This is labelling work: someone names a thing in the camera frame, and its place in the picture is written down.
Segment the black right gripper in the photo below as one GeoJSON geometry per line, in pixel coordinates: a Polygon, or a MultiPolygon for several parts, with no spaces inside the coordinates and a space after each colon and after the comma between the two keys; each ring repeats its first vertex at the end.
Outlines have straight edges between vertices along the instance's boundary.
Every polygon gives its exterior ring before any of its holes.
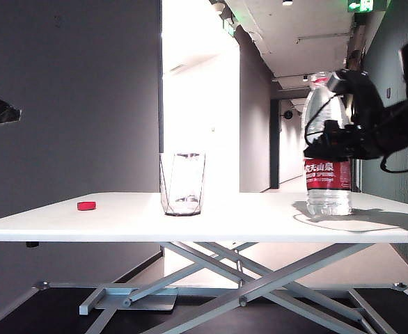
{"type": "MultiPolygon", "coordinates": [[[[344,152],[337,145],[328,145],[317,138],[304,150],[304,156],[311,159],[369,160],[387,155],[376,137],[378,125],[362,128],[350,124],[345,125],[344,130],[346,131],[344,152]]],[[[324,137],[327,140],[341,140],[345,134],[344,130],[340,128],[337,120],[324,121],[324,137]]]]}

